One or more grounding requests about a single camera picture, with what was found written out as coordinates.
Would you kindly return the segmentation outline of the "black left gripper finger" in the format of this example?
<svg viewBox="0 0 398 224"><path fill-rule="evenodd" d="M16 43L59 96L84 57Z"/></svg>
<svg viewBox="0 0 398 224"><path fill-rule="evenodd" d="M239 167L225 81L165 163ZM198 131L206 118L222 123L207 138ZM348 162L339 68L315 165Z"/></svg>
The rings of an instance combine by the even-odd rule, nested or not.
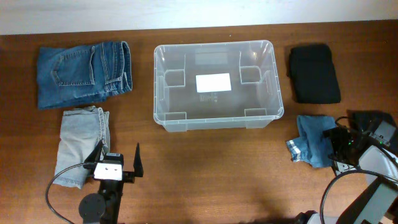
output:
<svg viewBox="0 0 398 224"><path fill-rule="evenodd" d="M100 160L102 150L103 150L103 141L100 140L93 149L93 151L90 153L90 155L85 159L84 163L98 162Z"/></svg>
<svg viewBox="0 0 398 224"><path fill-rule="evenodd" d="M144 176L144 168L143 168L142 161L141 161L139 143L137 143L137 145L136 145L133 168L134 168L134 176L135 177L143 177Z"/></svg>

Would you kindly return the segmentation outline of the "dark navy garment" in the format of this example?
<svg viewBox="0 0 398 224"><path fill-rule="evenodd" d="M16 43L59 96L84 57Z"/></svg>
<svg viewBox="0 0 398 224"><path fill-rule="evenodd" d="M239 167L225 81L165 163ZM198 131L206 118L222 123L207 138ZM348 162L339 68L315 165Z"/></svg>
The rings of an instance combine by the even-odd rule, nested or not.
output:
<svg viewBox="0 0 398 224"><path fill-rule="evenodd" d="M393 117L382 111L353 111L352 118L355 120L356 127L362 131L367 130L373 120L385 121L397 127Z"/></svg>

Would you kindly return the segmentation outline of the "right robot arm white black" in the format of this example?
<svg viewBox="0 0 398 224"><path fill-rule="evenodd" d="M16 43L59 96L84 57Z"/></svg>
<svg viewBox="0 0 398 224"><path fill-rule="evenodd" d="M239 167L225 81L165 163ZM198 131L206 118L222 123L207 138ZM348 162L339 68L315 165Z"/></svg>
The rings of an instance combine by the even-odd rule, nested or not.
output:
<svg viewBox="0 0 398 224"><path fill-rule="evenodd" d="M331 158L348 168L339 170L326 187L320 211L299 213L294 223L381 223L383 218L397 223L397 156L389 152L390 140L396 127L380 119L370 121L367 130L337 124L345 129L348 138L339 141L342 149L334 150ZM368 179L366 189L338 217L324 215L326 198L338 180L350 174L364 174Z"/></svg>

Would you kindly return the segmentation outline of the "black garment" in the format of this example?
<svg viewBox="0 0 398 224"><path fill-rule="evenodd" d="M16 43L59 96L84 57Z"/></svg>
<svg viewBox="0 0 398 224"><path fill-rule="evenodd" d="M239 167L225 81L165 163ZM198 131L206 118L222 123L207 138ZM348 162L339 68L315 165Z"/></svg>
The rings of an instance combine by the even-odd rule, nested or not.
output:
<svg viewBox="0 0 398 224"><path fill-rule="evenodd" d="M341 101L331 50L326 44L292 48L289 77L298 103L333 104Z"/></svg>

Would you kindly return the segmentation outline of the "blue denim garment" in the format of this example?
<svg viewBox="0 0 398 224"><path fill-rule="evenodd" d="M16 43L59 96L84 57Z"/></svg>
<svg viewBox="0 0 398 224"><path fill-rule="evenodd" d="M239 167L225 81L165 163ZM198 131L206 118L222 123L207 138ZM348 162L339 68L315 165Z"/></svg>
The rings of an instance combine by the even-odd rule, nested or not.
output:
<svg viewBox="0 0 398 224"><path fill-rule="evenodd" d="M313 168L331 167L333 152L330 139L323 132L336 127L332 116L297 116L299 137L286 142L294 162L306 162Z"/></svg>

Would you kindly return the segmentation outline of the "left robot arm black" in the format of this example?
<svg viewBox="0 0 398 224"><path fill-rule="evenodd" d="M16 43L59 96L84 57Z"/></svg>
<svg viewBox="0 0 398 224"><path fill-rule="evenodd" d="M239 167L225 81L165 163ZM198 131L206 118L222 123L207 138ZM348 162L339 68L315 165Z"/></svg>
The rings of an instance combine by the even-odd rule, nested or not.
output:
<svg viewBox="0 0 398 224"><path fill-rule="evenodd" d="M103 149L104 144L101 141L83 165L89 170L89 176L99 181L99 190L85 196L79 204L78 210L83 223L117 223L124 184L133 184L135 178L144 175L140 145L136 146L133 171L123 170L122 154L104 153Z"/></svg>

